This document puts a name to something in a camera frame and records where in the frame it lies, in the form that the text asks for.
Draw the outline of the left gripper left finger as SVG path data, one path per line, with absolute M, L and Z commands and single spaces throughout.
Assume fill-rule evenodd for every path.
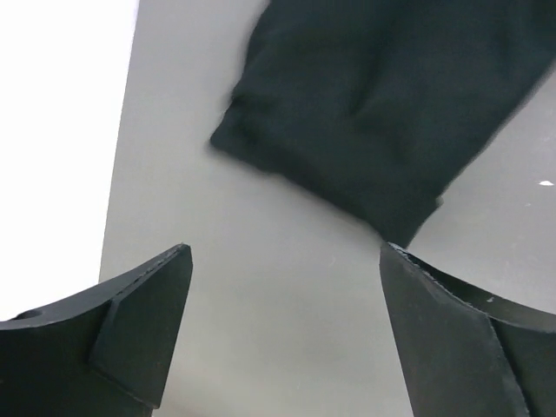
M 179 244 L 1 323 L 3 416 L 150 416 L 161 406 L 192 277 Z

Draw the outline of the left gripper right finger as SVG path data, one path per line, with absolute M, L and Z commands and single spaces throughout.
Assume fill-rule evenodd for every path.
M 555 416 L 555 316 L 386 243 L 381 285 L 415 416 Z

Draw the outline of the black t shirt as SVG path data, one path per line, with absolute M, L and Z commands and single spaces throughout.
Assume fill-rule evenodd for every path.
M 552 1 L 272 1 L 210 143 L 406 247 L 554 60 Z

